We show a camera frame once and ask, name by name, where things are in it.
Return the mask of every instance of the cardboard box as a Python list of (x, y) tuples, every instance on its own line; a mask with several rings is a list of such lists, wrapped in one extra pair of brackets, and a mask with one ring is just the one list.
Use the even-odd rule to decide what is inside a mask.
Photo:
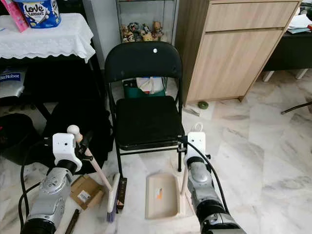
[(88, 175), (81, 175), (71, 186), (70, 197), (82, 208), (87, 209), (101, 202), (103, 186)]

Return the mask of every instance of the white label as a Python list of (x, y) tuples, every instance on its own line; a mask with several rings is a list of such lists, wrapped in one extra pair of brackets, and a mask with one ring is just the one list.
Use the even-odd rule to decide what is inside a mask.
[(77, 196), (83, 203), (86, 203), (86, 201), (89, 199), (90, 194), (88, 194), (86, 191), (82, 190), (80, 194)]
[(31, 18), (36, 23), (41, 23), (49, 18), (48, 8), (45, 8), (39, 2), (24, 3), (23, 7), (25, 16)]

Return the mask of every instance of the metal frame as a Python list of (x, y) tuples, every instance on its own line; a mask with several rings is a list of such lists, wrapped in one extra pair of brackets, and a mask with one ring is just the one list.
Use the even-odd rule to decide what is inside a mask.
[[(113, 120), (113, 128), (115, 130), (116, 127), (116, 103), (113, 97), (112, 93), (112, 87), (111, 82), (107, 84), (107, 93), (109, 98), (109, 107), (112, 115)], [(175, 101), (178, 102), (178, 113), (180, 116), (180, 121), (182, 122), (182, 77), (178, 78), (178, 93), (176, 95)], [(120, 173), (120, 176), (123, 177), (122, 173), (122, 165), (121, 165), (121, 155), (133, 155), (133, 154), (140, 154), (140, 153), (151, 153), (151, 152), (159, 152), (159, 151), (168, 151), (168, 150), (177, 150), (178, 148), (182, 148), (182, 145), (179, 144), (178, 147), (175, 148), (165, 148), (165, 149), (155, 149), (155, 150), (142, 150), (142, 151), (135, 151), (135, 152), (129, 152), (129, 153), (121, 153), (120, 147), (115, 139), (115, 145), (116, 145), (116, 154), (117, 154), (117, 161), (118, 161), (118, 170)], [(178, 151), (178, 172), (182, 171), (181, 164), (182, 164), (182, 152)]]

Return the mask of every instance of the marble floor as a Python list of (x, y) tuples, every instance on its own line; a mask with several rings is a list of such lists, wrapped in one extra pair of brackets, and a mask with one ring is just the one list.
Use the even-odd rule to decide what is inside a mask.
[[(119, 85), (116, 98), (122, 97)], [(168, 94), (176, 88), (169, 81)], [(312, 70), (301, 80), (288, 71), (275, 72), (269, 82), (260, 79), (246, 98), (209, 102), (208, 110), (195, 105), (187, 108), (200, 116), (183, 112), (183, 126), (189, 132), (202, 122), (206, 133), (206, 153), (212, 156), (234, 219), (248, 234), (310, 234), (312, 220), (312, 106), (281, 115), (294, 105), (311, 101)], [(2, 108), (0, 115), (7, 113)], [(38, 131), (44, 119), (36, 111), (26, 111)], [(167, 220), (146, 220), (145, 181), (155, 172), (176, 172), (174, 152), (157, 152), (122, 156), (124, 175), (128, 177), (126, 205), (108, 224), (105, 198), (80, 214), (73, 234), (198, 234), (199, 223), (189, 205), (189, 194), (181, 200), (181, 212)], [(17, 201), (21, 193), (20, 167), (0, 157), (0, 233), (19, 233)], [(38, 163), (27, 166), (26, 186), (40, 181), (46, 168)], [(109, 153), (103, 166), (107, 175), (117, 172), (116, 152)], [(96, 174), (91, 177), (99, 182)], [(34, 190), (30, 200), (36, 197)], [(57, 234), (65, 232), (69, 220), (79, 206), (66, 201), (65, 214)]]

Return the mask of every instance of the cabinet drawer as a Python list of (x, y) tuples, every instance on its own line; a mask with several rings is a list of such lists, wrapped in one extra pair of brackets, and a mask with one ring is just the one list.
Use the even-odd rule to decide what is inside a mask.
[(206, 34), (187, 102), (245, 95), (282, 33), (267, 29)]
[(285, 27), (298, 2), (251, 2), (211, 4), (206, 32)]

